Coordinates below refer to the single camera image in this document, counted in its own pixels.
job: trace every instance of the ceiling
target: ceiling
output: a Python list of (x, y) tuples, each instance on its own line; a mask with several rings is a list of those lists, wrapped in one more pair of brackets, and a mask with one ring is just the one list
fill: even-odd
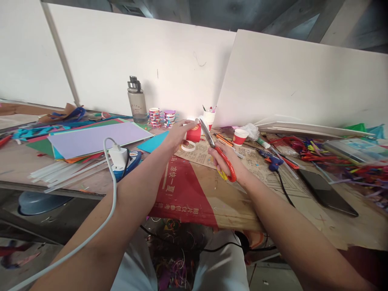
[[(42, 1), (388, 53), (387, 6), (379, 0)], [(341, 37), (333, 39), (326, 34), (335, 34), (343, 27), (348, 30)]]

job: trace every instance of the cell phone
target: cell phone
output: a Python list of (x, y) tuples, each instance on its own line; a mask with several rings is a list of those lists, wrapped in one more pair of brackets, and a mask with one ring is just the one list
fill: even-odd
[(298, 170), (298, 173), (321, 205), (352, 217), (358, 217), (357, 211), (355, 211), (353, 207), (351, 207), (320, 175), (300, 169)]

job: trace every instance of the forearm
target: forearm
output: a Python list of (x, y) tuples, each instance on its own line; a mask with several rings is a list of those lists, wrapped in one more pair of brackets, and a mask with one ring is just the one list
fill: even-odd
[[(173, 149), (158, 147), (118, 183), (115, 212), (83, 249), (42, 277), (32, 290), (109, 290), (129, 241), (155, 203), (160, 179)], [(111, 191), (86, 218), (54, 261), (84, 242), (105, 221), (112, 207)]]
[(249, 171), (239, 182), (304, 287), (368, 290), (367, 282), (299, 211)]

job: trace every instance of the blue glue gun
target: blue glue gun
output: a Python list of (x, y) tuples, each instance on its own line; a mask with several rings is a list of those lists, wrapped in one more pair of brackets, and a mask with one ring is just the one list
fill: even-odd
[(267, 151), (259, 150), (259, 154), (264, 157), (265, 161), (270, 165), (268, 166), (269, 170), (276, 172), (279, 169), (279, 166), (284, 163), (283, 160), (275, 157), (273, 154)]

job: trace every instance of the water bottle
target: water bottle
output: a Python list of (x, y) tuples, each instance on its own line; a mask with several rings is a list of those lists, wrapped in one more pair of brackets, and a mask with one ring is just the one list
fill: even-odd
[(148, 122), (146, 99), (144, 97), (141, 84), (137, 77), (129, 76), (128, 98), (131, 105), (133, 121), (140, 124)]

